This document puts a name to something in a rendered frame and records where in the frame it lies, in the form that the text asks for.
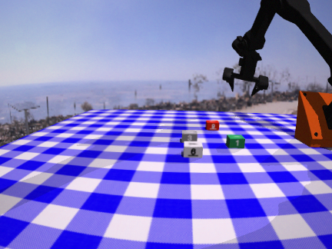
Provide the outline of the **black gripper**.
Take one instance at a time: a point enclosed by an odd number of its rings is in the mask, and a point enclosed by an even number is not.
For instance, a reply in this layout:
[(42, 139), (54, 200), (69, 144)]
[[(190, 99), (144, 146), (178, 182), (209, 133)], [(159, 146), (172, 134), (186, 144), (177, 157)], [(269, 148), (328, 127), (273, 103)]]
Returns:
[[(256, 66), (257, 67), (257, 66)], [(254, 72), (256, 70), (255, 68), (247, 68), (246, 66), (241, 65), (241, 71), (240, 74), (237, 74), (234, 71), (233, 68), (224, 68), (224, 73), (222, 75), (222, 78), (224, 81), (229, 83), (231, 86), (231, 90), (234, 92), (234, 79), (240, 79), (245, 81), (251, 81), (256, 82), (254, 85), (254, 89), (252, 90), (251, 97), (256, 94), (256, 92), (259, 92), (260, 90), (267, 90), (268, 88), (268, 77), (259, 75), (258, 78), (254, 77)]]

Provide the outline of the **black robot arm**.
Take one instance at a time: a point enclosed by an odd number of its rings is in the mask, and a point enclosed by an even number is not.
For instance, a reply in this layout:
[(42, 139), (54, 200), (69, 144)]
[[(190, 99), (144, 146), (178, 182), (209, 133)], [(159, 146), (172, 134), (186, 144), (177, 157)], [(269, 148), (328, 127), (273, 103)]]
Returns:
[[(311, 13), (310, 3), (307, 0), (261, 0), (260, 4), (252, 28), (243, 38), (237, 36), (232, 42), (232, 48), (243, 57), (239, 59), (239, 66), (243, 63), (247, 68), (255, 68), (257, 61), (262, 60), (257, 50), (264, 47), (265, 33), (277, 13), (283, 19), (297, 25), (321, 54), (330, 67), (328, 83), (332, 86), (332, 35)], [(332, 102), (323, 105), (322, 108), (328, 129), (332, 129)]]

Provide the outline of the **green block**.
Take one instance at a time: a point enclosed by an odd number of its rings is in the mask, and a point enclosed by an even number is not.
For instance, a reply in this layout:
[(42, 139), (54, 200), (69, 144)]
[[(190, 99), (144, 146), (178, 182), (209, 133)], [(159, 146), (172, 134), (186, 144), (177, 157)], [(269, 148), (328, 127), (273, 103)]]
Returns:
[(226, 145), (229, 148), (244, 148), (245, 138), (242, 134), (227, 134)]

